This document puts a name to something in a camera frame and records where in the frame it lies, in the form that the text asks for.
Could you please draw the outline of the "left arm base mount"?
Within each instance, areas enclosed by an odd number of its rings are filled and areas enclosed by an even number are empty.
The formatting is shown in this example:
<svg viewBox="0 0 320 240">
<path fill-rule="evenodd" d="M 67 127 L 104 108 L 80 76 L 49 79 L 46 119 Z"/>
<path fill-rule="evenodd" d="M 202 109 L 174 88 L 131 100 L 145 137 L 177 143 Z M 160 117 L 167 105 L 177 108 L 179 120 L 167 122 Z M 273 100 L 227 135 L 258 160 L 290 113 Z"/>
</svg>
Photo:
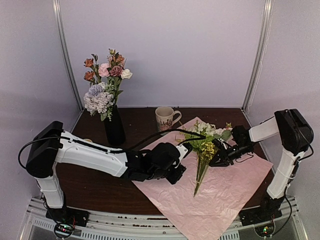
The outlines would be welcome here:
<svg viewBox="0 0 320 240">
<path fill-rule="evenodd" d="M 66 205 L 62 208 L 50 208 L 46 200 L 43 206 L 46 209 L 45 217 L 54 221 L 53 233 L 60 240 L 69 238 L 76 230 L 76 226 L 87 226 L 90 213 L 86 210 L 70 208 Z"/>
</svg>

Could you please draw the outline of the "pink rose stem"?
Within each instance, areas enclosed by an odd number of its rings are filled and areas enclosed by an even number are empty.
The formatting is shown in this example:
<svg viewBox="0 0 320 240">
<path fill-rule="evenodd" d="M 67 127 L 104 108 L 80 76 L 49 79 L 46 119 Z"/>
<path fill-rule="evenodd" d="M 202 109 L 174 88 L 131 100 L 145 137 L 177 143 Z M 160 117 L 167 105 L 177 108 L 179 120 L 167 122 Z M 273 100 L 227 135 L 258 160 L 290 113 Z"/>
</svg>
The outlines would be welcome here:
<svg viewBox="0 0 320 240">
<path fill-rule="evenodd" d="M 102 63 L 98 67 L 98 83 L 102 82 L 102 78 L 120 77 L 124 70 L 126 59 L 115 49 L 109 49 L 109 55 L 107 59 L 107 63 Z"/>
</svg>

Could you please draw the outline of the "pink tissue wrapping sheet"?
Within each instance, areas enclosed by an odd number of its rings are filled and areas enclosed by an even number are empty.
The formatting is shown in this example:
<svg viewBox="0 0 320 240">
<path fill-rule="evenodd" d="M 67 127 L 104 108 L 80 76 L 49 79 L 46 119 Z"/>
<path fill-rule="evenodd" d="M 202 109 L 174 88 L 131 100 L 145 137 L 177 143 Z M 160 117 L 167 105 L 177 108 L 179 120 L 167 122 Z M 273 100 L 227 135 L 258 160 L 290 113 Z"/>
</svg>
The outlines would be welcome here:
<svg viewBox="0 0 320 240">
<path fill-rule="evenodd" d="M 198 156 L 181 161 L 186 171 L 176 184 L 165 178 L 134 181 L 135 186 L 189 240 L 217 240 L 255 194 L 273 164 L 256 154 L 240 163 L 208 168 L 197 193 Z"/>
</svg>

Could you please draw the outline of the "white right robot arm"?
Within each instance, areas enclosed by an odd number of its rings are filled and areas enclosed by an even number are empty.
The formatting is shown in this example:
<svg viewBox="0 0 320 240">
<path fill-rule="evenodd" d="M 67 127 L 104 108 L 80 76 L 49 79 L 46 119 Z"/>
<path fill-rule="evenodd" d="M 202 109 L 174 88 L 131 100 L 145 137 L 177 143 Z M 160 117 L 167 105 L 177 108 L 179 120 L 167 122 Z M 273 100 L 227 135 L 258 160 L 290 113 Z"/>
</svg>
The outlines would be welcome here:
<svg viewBox="0 0 320 240">
<path fill-rule="evenodd" d="M 246 129 L 237 125 L 231 130 L 231 139 L 235 145 L 229 145 L 225 140 L 213 140 L 217 153 L 210 160 L 211 167 L 228 167 L 243 155 L 252 153 L 256 143 L 279 135 L 282 144 L 282 155 L 273 177 L 267 188 L 269 198 L 281 199 L 286 195 L 290 183 L 296 176 L 302 160 L 308 150 L 313 150 L 311 143 L 314 132 L 298 109 L 278 110 L 274 116 L 259 125 Z"/>
</svg>

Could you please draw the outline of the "mauve and white flower stem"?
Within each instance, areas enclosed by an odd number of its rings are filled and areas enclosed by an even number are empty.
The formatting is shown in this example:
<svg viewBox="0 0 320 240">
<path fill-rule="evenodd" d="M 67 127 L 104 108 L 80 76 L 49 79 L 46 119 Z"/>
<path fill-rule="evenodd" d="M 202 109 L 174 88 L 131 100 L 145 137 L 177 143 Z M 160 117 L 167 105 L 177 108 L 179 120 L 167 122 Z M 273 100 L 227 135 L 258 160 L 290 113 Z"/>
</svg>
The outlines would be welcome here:
<svg viewBox="0 0 320 240">
<path fill-rule="evenodd" d="M 123 79 L 127 80 L 133 76 L 133 73 L 128 69 L 123 69 L 120 65 L 115 65 L 110 70 L 110 84 L 112 85 L 113 89 L 113 96 L 114 96 L 114 104 L 117 104 L 118 98 L 122 90 L 120 90 L 120 85 Z"/>
</svg>

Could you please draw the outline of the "purple flower bouquet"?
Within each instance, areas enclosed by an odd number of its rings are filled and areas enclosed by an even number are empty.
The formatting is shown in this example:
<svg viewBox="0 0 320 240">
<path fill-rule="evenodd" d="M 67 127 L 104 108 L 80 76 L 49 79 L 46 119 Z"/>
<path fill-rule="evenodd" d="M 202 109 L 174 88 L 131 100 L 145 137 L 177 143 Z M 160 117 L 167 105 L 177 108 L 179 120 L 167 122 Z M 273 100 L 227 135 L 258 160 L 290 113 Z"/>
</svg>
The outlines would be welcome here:
<svg viewBox="0 0 320 240">
<path fill-rule="evenodd" d="M 228 142 L 232 138 L 233 129 L 231 123 L 226 123 L 224 128 L 217 128 L 214 124 L 196 120 L 190 127 L 181 126 L 184 139 L 177 139 L 179 143 L 189 143 L 197 154 L 196 185 L 193 195 L 196 196 L 202 184 L 205 174 L 209 168 L 209 163 L 218 153 L 218 142 Z"/>
</svg>

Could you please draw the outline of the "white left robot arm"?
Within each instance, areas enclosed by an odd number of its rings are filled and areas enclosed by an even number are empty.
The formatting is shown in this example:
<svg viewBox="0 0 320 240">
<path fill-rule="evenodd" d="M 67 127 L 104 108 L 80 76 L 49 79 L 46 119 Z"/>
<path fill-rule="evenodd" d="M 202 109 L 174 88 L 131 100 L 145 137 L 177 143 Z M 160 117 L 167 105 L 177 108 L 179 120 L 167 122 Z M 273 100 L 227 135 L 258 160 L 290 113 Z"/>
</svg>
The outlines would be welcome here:
<svg viewBox="0 0 320 240">
<path fill-rule="evenodd" d="M 174 185 L 186 171 L 182 160 L 193 149 L 189 143 L 174 145 L 169 142 L 139 151 L 111 148 L 65 131 L 60 121 L 50 123 L 26 146 L 30 150 L 23 167 L 36 179 L 47 206 L 61 222 L 69 221 L 72 211 L 65 206 L 65 195 L 56 173 L 58 163 L 98 170 L 131 181 L 167 179 Z"/>
</svg>

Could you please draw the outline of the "blue white hydrangea bunch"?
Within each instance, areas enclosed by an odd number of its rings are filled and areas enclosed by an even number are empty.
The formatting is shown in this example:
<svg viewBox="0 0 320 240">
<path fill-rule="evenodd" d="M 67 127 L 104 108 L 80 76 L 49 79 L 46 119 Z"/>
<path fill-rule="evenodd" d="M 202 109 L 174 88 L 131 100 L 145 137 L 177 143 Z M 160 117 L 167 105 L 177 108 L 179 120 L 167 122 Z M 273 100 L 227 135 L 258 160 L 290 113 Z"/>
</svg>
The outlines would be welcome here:
<svg viewBox="0 0 320 240">
<path fill-rule="evenodd" d="M 115 107 L 115 87 L 112 84 L 100 82 L 89 87 L 84 97 L 84 108 L 91 116 L 100 115 L 100 120 L 112 120 Z"/>
</svg>

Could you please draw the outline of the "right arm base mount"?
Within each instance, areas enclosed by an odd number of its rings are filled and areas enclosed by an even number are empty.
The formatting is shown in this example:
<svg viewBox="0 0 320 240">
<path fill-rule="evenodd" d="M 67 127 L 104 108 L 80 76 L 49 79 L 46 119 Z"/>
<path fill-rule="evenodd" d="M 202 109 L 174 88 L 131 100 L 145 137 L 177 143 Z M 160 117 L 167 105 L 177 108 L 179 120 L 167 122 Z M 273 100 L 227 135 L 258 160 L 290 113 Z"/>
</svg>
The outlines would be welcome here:
<svg viewBox="0 0 320 240">
<path fill-rule="evenodd" d="M 280 210 L 285 197 L 272 199 L 264 197 L 260 206 L 241 210 L 239 217 L 242 226 L 258 225 L 264 222 L 270 222 L 269 225 L 255 227 L 255 232 L 259 237 L 271 237 L 276 232 L 275 219 L 282 216 Z"/>
</svg>

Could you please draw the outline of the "orange brown flower stem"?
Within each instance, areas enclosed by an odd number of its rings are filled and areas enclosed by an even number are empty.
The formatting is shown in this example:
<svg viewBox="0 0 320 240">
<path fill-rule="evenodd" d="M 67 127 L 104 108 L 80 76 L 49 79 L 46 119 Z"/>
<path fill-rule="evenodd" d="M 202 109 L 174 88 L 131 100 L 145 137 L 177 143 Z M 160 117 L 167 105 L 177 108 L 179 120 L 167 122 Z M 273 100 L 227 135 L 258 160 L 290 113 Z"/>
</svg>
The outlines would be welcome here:
<svg viewBox="0 0 320 240">
<path fill-rule="evenodd" d="M 89 70 L 84 74 L 84 80 L 90 83 L 90 85 L 96 85 L 102 82 L 102 77 L 99 75 L 100 65 L 98 64 L 98 55 L 91 54 L 91 58 L 87 58 L 84 61 L 84 67 Z"/>
</svg>

